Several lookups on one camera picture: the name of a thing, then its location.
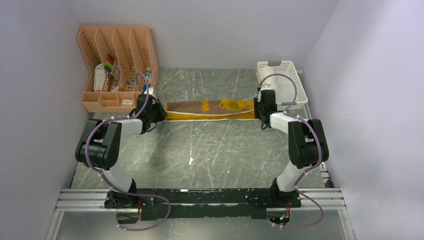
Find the yellow brown towel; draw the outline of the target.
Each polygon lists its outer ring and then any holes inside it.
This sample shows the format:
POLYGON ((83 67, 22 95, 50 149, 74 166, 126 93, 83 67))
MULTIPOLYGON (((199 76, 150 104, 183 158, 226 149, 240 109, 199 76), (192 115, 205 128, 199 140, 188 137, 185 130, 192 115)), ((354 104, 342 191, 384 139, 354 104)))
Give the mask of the yellow brown towel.
POLYGON ((215 99, 168 102, 163 105, 168 122, 254 120, 254 102, 243 99, 215 99))

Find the cream white towel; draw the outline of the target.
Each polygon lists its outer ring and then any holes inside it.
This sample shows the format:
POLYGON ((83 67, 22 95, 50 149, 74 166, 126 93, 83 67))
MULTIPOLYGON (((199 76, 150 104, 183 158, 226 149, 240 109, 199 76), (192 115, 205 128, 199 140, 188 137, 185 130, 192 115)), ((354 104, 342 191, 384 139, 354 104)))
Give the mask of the cream white towel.
POLYGON ((275 69, 272 66, 264 66, 260 69, 261 86, 271 85, 272 90, 277 91, 278 86, 276 83, 275 69))

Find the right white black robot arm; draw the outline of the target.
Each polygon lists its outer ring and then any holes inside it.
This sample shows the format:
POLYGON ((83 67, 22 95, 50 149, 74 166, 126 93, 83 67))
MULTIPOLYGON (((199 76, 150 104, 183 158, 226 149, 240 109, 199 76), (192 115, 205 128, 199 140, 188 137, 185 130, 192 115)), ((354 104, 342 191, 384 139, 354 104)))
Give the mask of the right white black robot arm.
POLYGON ((259 91, 254 99, 254 113, 261 121, 261 129, 275 129, 288 137, 289 163, 272 182, 269 197, 275 207, 282 207, 308 172, 329 158, 323 125, 319 119, 307 120, 278 110, 276 92, 272 89, 259 91))

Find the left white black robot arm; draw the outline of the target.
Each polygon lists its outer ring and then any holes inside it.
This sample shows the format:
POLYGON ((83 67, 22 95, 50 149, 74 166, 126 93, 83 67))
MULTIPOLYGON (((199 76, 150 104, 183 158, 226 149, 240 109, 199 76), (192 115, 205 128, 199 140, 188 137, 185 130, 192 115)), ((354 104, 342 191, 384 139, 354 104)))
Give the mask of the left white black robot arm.
POLYGON ((139 200, 135 180, 118 164, 121 139, 152 131, 166 116, 163 105, 154 94, 142 93, 128 116, 110 120, 90 118, 86 122, 75 159, 105 179, 111 192, 110 201, 132 208, 139 200))

